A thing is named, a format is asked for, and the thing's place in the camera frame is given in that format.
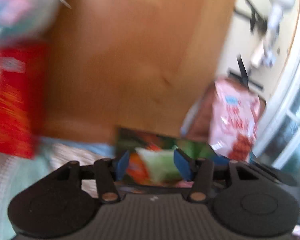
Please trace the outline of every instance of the teal fabric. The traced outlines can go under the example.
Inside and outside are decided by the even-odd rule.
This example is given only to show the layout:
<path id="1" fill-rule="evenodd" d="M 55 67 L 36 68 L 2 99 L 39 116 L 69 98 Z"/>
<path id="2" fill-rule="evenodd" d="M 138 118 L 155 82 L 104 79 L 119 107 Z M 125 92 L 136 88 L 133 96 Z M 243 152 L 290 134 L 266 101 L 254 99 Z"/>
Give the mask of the teal fabric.
<path id="1" fill-rule="evenodd" d="M 10 224 L 7 208 L 11 199 L 22 190 L 34 184 L 51 172 L 49 155 L 51 147 L 42 145 L 40 154 L 34 160 L 16 159 L 17 164 L 12 171 L 8 188 L 2 200 L 0 217 L 0 240 L 10 240 L 15 236 L 15 232 Z"/>

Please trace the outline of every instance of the wooden surface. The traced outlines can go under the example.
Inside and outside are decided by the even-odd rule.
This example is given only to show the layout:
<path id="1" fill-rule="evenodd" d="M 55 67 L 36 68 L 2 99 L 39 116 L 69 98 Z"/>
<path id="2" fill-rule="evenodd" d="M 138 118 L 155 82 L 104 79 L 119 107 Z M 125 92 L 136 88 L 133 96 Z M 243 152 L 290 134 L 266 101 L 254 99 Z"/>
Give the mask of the wooden surface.
<path id="1" fill-rule="evenodd" d="M 178 136 L 214 78 L 235 0 L 66 0 L 50 33 L 44 135 Z"/>

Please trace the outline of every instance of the ribbed black surface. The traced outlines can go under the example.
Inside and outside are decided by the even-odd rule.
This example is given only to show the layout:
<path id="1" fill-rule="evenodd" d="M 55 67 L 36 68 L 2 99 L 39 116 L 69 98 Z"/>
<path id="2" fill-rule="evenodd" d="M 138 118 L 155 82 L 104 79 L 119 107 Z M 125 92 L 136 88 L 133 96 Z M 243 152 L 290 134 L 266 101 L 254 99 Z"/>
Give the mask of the ribbed black surface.
<path id="1" fill-rule="evenodd" d="M 16 236 L 14 240 L 29 240 Z M 219 225 L 203 204 L 190 204 L 180 194 L 127 195 L 124 201 L 104 205 L 82 230 L 60 240 L 232 240 L 239 236 Z M 291 240 L 288 235 L 271 238 Z"/>

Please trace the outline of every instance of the pink snack bag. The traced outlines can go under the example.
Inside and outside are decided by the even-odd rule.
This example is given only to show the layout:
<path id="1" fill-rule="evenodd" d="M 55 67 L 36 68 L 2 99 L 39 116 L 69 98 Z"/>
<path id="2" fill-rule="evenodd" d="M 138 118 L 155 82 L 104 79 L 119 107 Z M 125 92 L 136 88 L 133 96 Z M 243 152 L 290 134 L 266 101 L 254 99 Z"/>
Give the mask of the pink snack bag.
<path id="1" fill-rule="evenodd" d="M 259 96 L 225 79 L 216 80 L 215 87 L 209 144 L 219 155 L 244 161 L 257 138 Z"/>

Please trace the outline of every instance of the red package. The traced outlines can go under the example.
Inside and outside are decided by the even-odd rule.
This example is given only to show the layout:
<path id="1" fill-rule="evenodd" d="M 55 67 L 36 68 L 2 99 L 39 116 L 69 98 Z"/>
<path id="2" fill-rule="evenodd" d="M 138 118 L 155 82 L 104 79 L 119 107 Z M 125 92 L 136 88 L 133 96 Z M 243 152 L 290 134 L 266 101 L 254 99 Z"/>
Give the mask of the red package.
<path id="1" fill-rule="evenodd" d="M 0 152 L 32 158 L 43 125 L 47 45 L 0 50 Z"/>
<path id="2" fill-rule="evenodd" d="M 217 154 L 245 161 L 257 138 L 259 96 L 225 79 L 216 80 L 215 86 L 209 144 Z"/>

